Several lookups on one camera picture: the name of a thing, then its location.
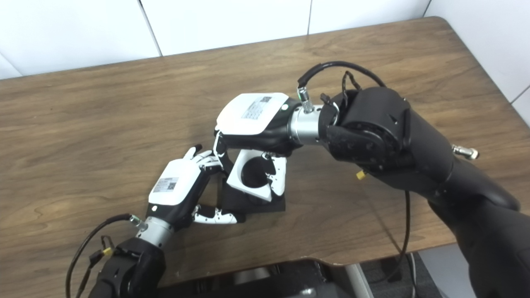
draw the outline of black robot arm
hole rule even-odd
[[[427,198],[455,234],[478,298],[530,297],[530,217],[519,202],[385,87],[348,91],[322,108],[319,137],[339,161]]]

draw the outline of black cable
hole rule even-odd
[[[114,250],[114,248],[116,247],[114,246],[114,243],[112,242],[112,238],[110,238],[110,236],[107,236],[107,235],[101,236],[101,246],[103,246],[103,249],[107,248],[105,239],[108,241],[110,249]]]
[[[412,265],[412,260],[410,258],[414,258],[414,256],[412,254],[407,255],[407,263],[409,263],[409,271],[410,271],[410,278],[412,279],[412,286],[414,287],[414,290],[416,291],[415,297],[421,298],[418,292],[418,284],[416,283],[416,280],[414,279],[414,273],[413,273],[414,267]]]
[[[403,260],[405,254],[407,253],[407,246],[409,245],[409,237],[410,237],[410,193],[408,190],[405,191],[405,239],[403,240],[403,247],[401,248],[399,259],[397,259],[397,264],[394,270],[387,276],[378,279],[376,281],[368,282],[369,284],[375,284],[380,283],[388,280],[394,274],[396,274],[399,271],[399,267],[401,264],[401,261]]]
[[[118,221],[128,221],[130,219],[131,215],[128,213],[116,215],[113,217],[107,218],[104,222],[102,222],[100,225],[98,225],[95,229],[90,232],[90,234],[85,238],[83,243],[81,243],[81,246],[77,249],[77,252],[74,255],[74,258],[72,259],[72,262],[70,263],[70,267],[68,268],[68,271],[66,272],[66,298],[71,298],[70,294],[70,283],[72,282],[72,272],[74,271],[75,264],[77,263],[77,260],[81,256],[81,253],[85,249],[85,247],[88,245],[92,237],[94,237],[102,228],[105,226],[118,222]]]
[[[339,66],[351,68],[354,71],[358,71],[358,72],[368,76],[372,80],[374,80],[374,82],[376,82],[379,86],[386,87],[385,83],[383,83],[383,81],[376,74],[374,74],[373,72],[367,70],[366,68],[364,68],[364,67],[362,67],[360,65],[357,65],[357,64],[351,63],[351,62],[346,62],[346,61],[329,61],[329,62],[326,62],[326,63],[317,64],[317,65],[311,67],[305,74],[303,74],[298,79],[298,88],[305,87],[307,85],[307,83],[309,82],[309,80],[314,75],[316,75],[317,73],[323,71],[324,69],[326,69],[328,67],[339,67]]]
[[[357,83],[357,81],[355,81],[354,75],[351,72],[346,71],[344,73],[344,76],[342,76],[342,93],[344,93],[346,95],[346,78],[347,77],[350,78],[351,84],[355,87],[355,89],[357,91],[361,91],[363,89],[363,88],[361,88],[361,85],[359,85],[359,83]]]
[[[86,269],[85,275],[83,276],[83,280],[81,281],[81,285],[79,285],[79,289],[77,290],[77,294],[75,295],[75,298],[80,298],[81,294],[83,294],[83,291],[85,290],[86,283],[89,281],[90,277],[90,271],[92,270],[93,266],[89,266]]]

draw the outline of white wall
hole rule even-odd
[[[164,56],[307,34],[311,0],[142,0]]]
[[[19,71],[17,71],[13,65],[0,54],[0,80],[18,76],[21,76]]]
[[[136,0],[3,0],[0,53],[22,75],[158,56]]]
[[[530,1],[432,0],[441,16],[513,102],[530,82]]]
[[[309,33],[423,17],[429,0],[313,0]]]

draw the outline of wooden table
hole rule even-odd
[[[212,146],[226,103],[245,92],[295,96],[298,77],[328,60],[371,69],[452,143],[478,148],[476,165],[530,214],[530,130],[442,19],[15,78],[0,81],[0,296],[62,296],[87,233],[114,214],[143,216],[168,161],[196,143]],[[343,71],[311,80],[313,96],[340,92]],[[342,265],[396,254],[403,193],[358,181],[357,171],[323,148],[301,148],[288,159],[286,212],[179,232],[161,284],[300,258]],[[202,203],[215,201],[215,188]],[[123,223],[104,234],[120,242],[135,230]],[[453,242],[413,197],[409,248]],[[86,253],[98,248],[93,241]],[[86,265],[83,258],[74,289]]]

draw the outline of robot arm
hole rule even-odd
[[[112,249],[111,257],[99,272],[89,297],[151,296],[165,271],[163,248],[175,232],[192,222],[244,222],[244,216],[197,204],[210,176],[221,170],[220,162],[212,151],[198,153],[201,148],[200,145],[192,147],[183,158],[169,162],[149,194],[146,221],[131,216],[130,221],[137,226],[138,233]],[[85,275],[78,296],[87,279],[88,275]],[[67,277],[67,298],[70,297],[69,282]]]
[[[322,94],[324,105],[314,106],[307,82],[333,66],[361,71],[379,87],[346,90],[343,79],[342,93]],[[405,98],[358,65],[319,64],[298,82],[300,101],[286,98],[259,132],[242,136],[221,128],[226,145],[283,156],[303,145],[321,145],[338,161],[416,192],[455,234],[477,297],[530,297],[530,217],[518,212],[519,202],[503,187],[455,156],[472,160],[476,150],[451,146]]]

